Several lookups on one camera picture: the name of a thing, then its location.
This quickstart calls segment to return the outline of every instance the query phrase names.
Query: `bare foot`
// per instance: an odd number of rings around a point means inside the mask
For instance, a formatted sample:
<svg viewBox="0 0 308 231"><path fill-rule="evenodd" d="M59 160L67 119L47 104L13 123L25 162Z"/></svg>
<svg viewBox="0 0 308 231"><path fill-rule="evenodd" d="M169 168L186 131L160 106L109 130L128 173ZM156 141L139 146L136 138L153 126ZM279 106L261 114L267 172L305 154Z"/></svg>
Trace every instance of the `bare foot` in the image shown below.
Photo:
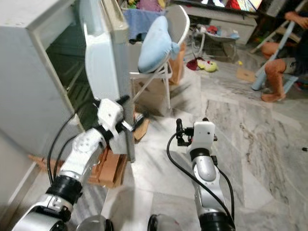
<svg viewBox="0 0 308 231"><path fill-rule="evenodd" d="M283 95L278 95L278 94L263 94L261 96L261 99L264 101L264 102L268 102L268 103L271 103L271 102L275 102L275 101L280 101L280 100L283 100L285 98L285 94Z"/></svg>

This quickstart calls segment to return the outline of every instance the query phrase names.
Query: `blue towel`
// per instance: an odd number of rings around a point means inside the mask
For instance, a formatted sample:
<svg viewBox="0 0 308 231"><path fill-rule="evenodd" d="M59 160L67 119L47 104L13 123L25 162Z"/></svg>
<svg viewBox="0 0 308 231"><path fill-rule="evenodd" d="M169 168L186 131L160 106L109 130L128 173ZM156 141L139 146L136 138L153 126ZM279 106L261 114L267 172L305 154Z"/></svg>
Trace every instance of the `blue towel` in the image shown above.
<svg viewBox="0 0 308 231"><path fill-rule="evenodd" d="M152 12L139 9L128 9L123 12L129 25L129 39L135 39L138 34L147 33L154 20L165 15L165 11Z"/></svg>

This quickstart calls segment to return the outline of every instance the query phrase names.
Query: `light blue pillow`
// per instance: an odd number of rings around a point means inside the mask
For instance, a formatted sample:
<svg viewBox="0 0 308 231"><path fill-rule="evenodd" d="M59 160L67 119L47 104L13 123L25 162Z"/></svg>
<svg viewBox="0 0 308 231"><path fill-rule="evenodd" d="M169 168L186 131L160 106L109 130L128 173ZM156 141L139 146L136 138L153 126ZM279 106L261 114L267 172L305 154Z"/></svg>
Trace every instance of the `light blue pillow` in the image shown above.
<svg viewBox="0 0 308 231"><path fill-rule="evenodd" d="M179 51L178 44L171 41L166 17L160 16L152 23L143 41L138 69L142 73L153 72L163 64L170 52L175 59Z"/></svg>

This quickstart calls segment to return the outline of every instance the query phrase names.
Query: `person's leg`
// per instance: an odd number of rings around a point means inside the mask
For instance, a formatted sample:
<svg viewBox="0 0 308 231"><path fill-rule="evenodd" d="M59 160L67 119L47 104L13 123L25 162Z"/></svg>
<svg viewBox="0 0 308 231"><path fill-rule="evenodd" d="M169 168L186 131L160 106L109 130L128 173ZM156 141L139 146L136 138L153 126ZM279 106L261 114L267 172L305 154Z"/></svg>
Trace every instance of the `person's leg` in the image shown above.
<svg viewBox="0 0 308 231"><path fill-rule="evenodd" d="M265 66L267 79L273 88L273 94L263 94L261 99L265 102L274 102L285 98L283 91L283 72L286 70L286 63L283 59L270 61Z"/></svg>
<svg viewBox="0 0 308 231"><path fill-rule="evenodd" d="M279 43L277 42L266 42L261 47L262 54L266 59L269 59L278 49Z"/></svg>

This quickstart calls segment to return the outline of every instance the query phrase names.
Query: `person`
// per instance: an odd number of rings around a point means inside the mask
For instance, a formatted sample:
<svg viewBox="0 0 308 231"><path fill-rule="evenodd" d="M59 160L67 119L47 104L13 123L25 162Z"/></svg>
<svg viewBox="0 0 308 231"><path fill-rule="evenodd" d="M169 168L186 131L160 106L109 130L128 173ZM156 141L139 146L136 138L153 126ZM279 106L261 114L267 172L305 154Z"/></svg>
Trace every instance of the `person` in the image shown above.
<svg viewBox="0 0 308 231"><path fill-rule="evenodd" d="M265 102L274 102L285 98L283 91L283 73L297 76L308 73L308 12L287 12L285 19L299 24L305 32L297 46L293 47L290 58L276 59L267 62L265 73L267 80L273 88L273 94L262 94L261 99ZM261 51L265 58L269 59L277 50L279 43L267 42Z"/></svg>

